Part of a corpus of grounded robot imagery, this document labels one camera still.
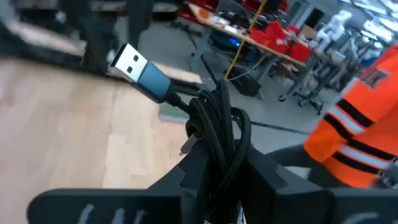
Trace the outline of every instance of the table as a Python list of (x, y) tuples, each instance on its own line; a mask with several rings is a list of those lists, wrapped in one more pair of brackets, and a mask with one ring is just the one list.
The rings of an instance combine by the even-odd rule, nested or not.
[[(191, 62), (190, 62), (190, 69), (191, 71), (195, 71), (196, 69), (196, 65), (200, 59), (200, 57), (202, 56), (202, 54), (204, 53), (207, 43), (208, 43), (208, 39), (210, 38), (210, 34), (211, 34), (211, 30), (212, 29), (216, 29), (219, 30), (221, 32), (224, 32), (225, 34), (228, 34), (230, 36), (239, 38), (241, 40), (245, 40), (246, 42), (249, 42), (250, 44), (255, 45), (256, 47), (258, 47), (259, 49), (265, 50), (266, 52), (271, 53), (275, 58), (282, 58), (282, 59), (286, 59), (298, 66), (304, 67), (305, 64), (303, 62), (300, 62), (296, 59), (293, 59), (292, 57), (285, 55), (285, 54), (281, 54), (275, 50), (272, 50), (262, 44), (257, 43), (256, 41), (252, 40), (252, 38), (248, 37), (247, 35), (243, 35), (241, 32), (238, 33), (234, 33), (231, 32), (229, 30), (224, 29), (224, 27), (221, 24), (216, 24), (212, 21), (209, 20), (209, 18), (213, 15), (212, 12), (207, 11), (206, 9), (203, 9), (195, 4), (190, 3), (189, 4), (189, 8), (191, 9), (191, 11), (193, 12), (193, 15), (196, 17), (196, 19), (201, 22), (202, 24), (206, 25), (206, 30), (204, 31), (204, 33), (202, 34), (202, 38), (200, 40), (199, 46), (197, 48), (197, 51), (195, 52), (195, 54), (193, 55)], [(202, 17), (200, 15), (200, 11), (204, 10), (207, 11), (207, 13), (209, 14), (209, 18), (205, 19), (204, 17)], [(271, 67), (272, 63), (268, 63), (266, 66), (266, 69), (263, 71), (262, 74), (265, 74), (269, 71), (269, 68)]]
[(45, 190), (144, 189), (182, 159), (185, 126), (162, 121), (159, 106), (127, 83), (5, 56), (0, 71), (4, 223), (26, 223), (28, 203)]

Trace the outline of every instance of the black cable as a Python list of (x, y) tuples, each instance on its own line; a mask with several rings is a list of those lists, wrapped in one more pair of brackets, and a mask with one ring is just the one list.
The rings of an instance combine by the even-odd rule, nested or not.
[[(178, 105), (186, 110), (182, 102)], [(238, 216), (238, 198), (231, 197), (231, 192), (236, 190), (234, 178), (251, 144), (250, 118), (244, 110), (231, 107), (224, 80), (219, 81), (213, 91), (202, 90), (198, 98), (190, 101), (188, 110), (187, 134), (200, 133), (210, 150), (207, 219), (211, 223), (234, 223)], [(237, 140), (234, 139), (233, 120), (241, 130), (241, 137)]]

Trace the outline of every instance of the desk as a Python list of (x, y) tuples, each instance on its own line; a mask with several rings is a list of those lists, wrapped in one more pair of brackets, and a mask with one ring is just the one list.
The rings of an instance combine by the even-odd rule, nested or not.
[(185, 126), (160, 120), (159, 106), (127, 83), (4, 56), (0, 73), (3, 223), (26, 223), (28, 203), (45, 190), (144, 189), (182, 159)]
[(246, 42), (249, 42), (250, 44), (255, 45), (259, 49), (262, 49), (262, 50), (265, 50), (266, 52), (271, 53), (276, 58), (283, 58), (283, 59), (286, 59), (286, 60), (288, 60), (288, 61), (290, 61), (290, 62), (292, 62), (292, 63), (294, 63), (294, 64), (296, 64), (298, 66), (302, 66), (302, 67), (305, 66), (305, 64), (303, 62), (299, 62), (298, 60), (295, 60), (295, 59), (293, 59), (292, 57), (290, 57), (288, 55), (281, 54), (281, 53), (279, 53), (279, 52), (277, 52), (275, 50), (272, 50), (272, 49), (262, 45), (262, 44), (259, 44), (256, 41), (252, 40), (252, 38), (250, 38), (250, 37), (248, 37), (246, 35), (243, 35), (242, 33), (239, 33), (239, 32), (238, 33), (234, 33), (234, 32), (228, 31), (228, 30), (224, 29), (224, 27), (222, 25), (216, 24), (216, 23), (210, 21), (209, 18), (213, 15), (213, 13), (211, 13), (211, 12), (208, 12), (209, 15), (210, 15), (209, 18), (207, 18), (207, 19), (203, 18), (200, 15), (199, 12), (200, 12), (200, 10), (206, 10), (206, 9), (202, 9), (201, 7), (196, 6), (194, 4), (189, 4), (189, 8), (193, 12), (193, 15), (195, 15), (196, 19), (199, 22), (201, 22), (202, 24), (207, 26), (205, 32), (202, 34), (202, 38), (201, 38), (201, 41), (199, 43), (198, 49), (195, 52), (195, 54), (194, 54), (194, 56), (193, 56), (193, 58), (192, 58), (192, 60), (190, 62), (191, 71), (195, 71), (196, 65), (197, 65), (200, 57), (204, 53), (206, 45), (208, 43), (208, 39), (210, 38), (210, 34), (211, 34), (211, 30), (212, 29), (219, 30), (221, 32), (224, 32), (225, 34), (228, 34), (230, 36), (239, 38), (241, 40), (245, 40)]

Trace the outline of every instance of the orange vest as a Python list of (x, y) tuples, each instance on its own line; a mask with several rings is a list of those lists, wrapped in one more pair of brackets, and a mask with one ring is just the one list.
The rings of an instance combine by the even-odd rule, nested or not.
[(304, 142), (313, 159), (352, 187), (370, 187), (398, 156), (398, 54), (382, 59), (377, 69), (387, 77), (374, 86), (355, 81)]

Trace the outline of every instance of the humanoid robot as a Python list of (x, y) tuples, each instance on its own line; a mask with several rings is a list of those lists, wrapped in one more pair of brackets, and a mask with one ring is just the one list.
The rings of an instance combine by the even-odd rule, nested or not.
[(310, 42), (310, 46), (317, 52), (324, 52), (335, 41), (337, 41), (345, 32), (344, 24), (351, 19), (353, 15), (345, 10), (340, 10), (335, 14), (328, 24), (322, 27), (316, 34), (315, 40)]

